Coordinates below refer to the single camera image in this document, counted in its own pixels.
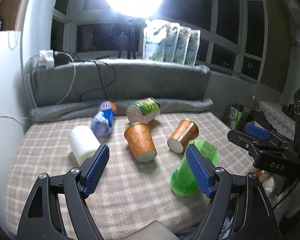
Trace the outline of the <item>green paper shopping bag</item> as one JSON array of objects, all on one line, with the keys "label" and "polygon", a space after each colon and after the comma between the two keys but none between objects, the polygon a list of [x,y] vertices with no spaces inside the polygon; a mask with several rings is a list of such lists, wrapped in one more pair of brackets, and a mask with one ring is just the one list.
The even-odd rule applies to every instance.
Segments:
[{"label": "green paper shopping bag", "polygon": [[229,106],[226,114],[223,118],[223,123],[230,129],[235,129],[238,124],[242,114],[249,111],[250,109],[243,105],[243,103],[238,102]]}]

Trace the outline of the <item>white power adapter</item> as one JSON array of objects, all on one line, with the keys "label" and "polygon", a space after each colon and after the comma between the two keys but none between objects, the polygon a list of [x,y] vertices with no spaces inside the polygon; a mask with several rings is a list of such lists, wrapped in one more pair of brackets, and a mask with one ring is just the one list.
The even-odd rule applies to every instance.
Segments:
[{"label": "white power adapter", "polygon": [[39,51],[39,67],[45,67],[47,70],[55,67],[54,51],[53,50],[40,50]]}]

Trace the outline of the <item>pink plaid blanket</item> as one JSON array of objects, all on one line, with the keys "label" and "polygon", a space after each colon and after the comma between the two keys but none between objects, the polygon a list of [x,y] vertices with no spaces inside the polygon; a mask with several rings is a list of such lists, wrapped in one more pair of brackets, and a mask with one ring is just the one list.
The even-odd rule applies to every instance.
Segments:
[{"label": "pink plaid blanket", "polygon": [[[180,197],[170,188],[170,178],[181,155],[170,151],[167,140],[183,119],[195,122],[199,137],[218,148],[221,167],[240,175],[253,170],[248,153],[228,141],[227,126],[210,112],[158,116],[149,125],[157,149],[157,156],[149,163],[134,159],[124,137],[128,120],[118,116],[111,135],[101,139],[109,146],[110,157],[96,191],[87,199],[105,239],[122,239],[153,220],[160,221],[174,233],[188,232],[200,222],[208,199],[200,192]],[[77,165],[68,134],[76,126],[90,123],[90,118],[35,123],[27,131],[6,180],[6,223],[11,233],[17,231],[37,177],[43,172],[51,176],[64,174]]]}]

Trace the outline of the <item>plain orange paper cup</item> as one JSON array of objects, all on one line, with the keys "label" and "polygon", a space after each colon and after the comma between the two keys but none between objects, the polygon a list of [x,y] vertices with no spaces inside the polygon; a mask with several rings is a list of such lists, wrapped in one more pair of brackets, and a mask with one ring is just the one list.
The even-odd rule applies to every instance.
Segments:
[{"label": "plain orange paper cup", "polygon": [[184,153],[188,143],[196,139],[198,135],[199,128],[193,121],[189,119],[181,120],[167,140],[168,147],[174,153]]}]

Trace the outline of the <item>black tripod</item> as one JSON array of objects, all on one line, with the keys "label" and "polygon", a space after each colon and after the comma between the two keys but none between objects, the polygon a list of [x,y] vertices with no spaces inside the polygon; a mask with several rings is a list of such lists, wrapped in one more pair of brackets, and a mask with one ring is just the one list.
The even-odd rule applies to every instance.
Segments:
[{"label": "black tripod", "polygon": [[135,20],[133,17],[128,18],[126,25],[113,24],[110,28],[110,36],[115,38],[118,44],[118,56],[120,59],[123,50],[127,52],[127,59],[136,59],[136,45],[135,45]]}]

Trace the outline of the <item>white lace cloth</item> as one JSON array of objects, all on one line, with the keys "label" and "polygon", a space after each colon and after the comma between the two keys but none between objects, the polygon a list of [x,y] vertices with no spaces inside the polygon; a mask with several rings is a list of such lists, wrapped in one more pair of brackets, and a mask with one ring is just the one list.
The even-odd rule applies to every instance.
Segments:
[{"label": "white lace cloth", "polygon": [[259,101],[259,111],[262,111],[268,122],[283,136],[293,140],[295,134],[295,121],[282,111],[282,106],[269,102]]}]

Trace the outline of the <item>blue striped cloth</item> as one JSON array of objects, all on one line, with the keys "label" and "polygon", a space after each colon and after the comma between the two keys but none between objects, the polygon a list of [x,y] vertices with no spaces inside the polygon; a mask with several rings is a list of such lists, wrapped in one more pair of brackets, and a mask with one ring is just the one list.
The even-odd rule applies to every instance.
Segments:
[{"label": "blue striped cloth", "polygon": [[235,213],[235,207],[230,206],[227,209],[226,217],[224,219],[223,226],[222,226],[222,229],[220,231],[218,239],[225,239],[230,235],[230,229],[231,229],[231,226],[232,226],[232,223],[233,223],[234,213]]}]

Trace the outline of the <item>orange patterned paper cup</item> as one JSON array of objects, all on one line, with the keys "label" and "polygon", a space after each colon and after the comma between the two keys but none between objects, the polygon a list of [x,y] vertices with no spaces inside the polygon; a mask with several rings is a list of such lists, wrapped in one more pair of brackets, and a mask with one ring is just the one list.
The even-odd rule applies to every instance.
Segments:
[{"label": "orange patterned paper cup", "polygon": [[124,137],[136,161],[147,163],[156,157],[157,150],[147,124],[143,122],[131,124],[125,130]]}]

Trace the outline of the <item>grey sofa backrest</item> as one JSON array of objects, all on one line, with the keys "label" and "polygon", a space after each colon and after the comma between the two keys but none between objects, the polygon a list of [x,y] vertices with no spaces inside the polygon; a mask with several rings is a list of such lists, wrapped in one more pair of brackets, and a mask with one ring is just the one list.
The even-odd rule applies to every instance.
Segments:
[{"label": "grey sofa backrest", "polygon": [[36,106],[102,99],[203,99],[210,79],[206,65],[104,59],[37,67],[30,82]]}]

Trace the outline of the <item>blue orange plastic bottle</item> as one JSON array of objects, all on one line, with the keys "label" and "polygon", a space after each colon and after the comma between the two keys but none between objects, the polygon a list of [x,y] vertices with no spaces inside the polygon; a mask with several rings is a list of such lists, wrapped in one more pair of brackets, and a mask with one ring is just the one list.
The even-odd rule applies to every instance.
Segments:
[{"label": "blue orange plastic bottle", "polygon": [[106,137],[110,135],[113,129],[116,106],[111,101],[105,101],[100,104],[98,112],[92,118],[91,130],[96,137]]}]

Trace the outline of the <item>white pouch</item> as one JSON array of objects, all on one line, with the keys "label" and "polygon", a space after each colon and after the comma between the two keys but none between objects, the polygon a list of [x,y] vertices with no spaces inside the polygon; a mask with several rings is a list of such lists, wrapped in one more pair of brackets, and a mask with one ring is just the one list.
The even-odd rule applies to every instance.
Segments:
[{"label": "white pouch", "polygon": [[179,35],[177,39],[177,45],[175,48],[175,53],[173,58],[174,63],[179,63],[179,64],[185,63],[185,57],[189,45],[190,35],[191,35],[191,28],[187,28],[183,26],[180,27]]},{"label": "white pouch", "polygon": [[200,44],[200,30],[191,30],[189,44],[185,57],[185,65],[194,66]]},{"label": "white pouch", "polygon": [[175,48],[179,36],[180,24],[171,22],[167,29],[167,37],[165,39],[164,62],[173,62]]},{"label": "white pouch", "polygon": [[143,29],[143,60],[162,62],[170,23],[166,20],[145,20]]}]

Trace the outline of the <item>white plastic cup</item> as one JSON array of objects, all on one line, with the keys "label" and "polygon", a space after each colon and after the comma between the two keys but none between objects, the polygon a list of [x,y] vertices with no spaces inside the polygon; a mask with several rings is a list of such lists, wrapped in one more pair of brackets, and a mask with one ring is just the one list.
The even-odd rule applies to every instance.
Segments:
[{"label": "white plastic cup", "polygon": [[101,146],[90,127],[85,125],[73,128],[68,134],[68,141],[79,166]]}]

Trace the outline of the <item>green tea bottle cup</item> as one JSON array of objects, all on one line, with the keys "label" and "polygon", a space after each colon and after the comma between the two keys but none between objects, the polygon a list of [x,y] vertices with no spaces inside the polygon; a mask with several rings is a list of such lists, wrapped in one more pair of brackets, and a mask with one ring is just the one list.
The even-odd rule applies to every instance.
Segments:
[{"label": "green tea bottle cup", "polygon": [[219,163],[216,146],[204,139],[191,140],[170,179],[170,187],[175,194],[189,196],[200,190],[207,196],[212,195],[210,177],[206,169],[200,165],[198,155],[209,159],[213,165]]}]

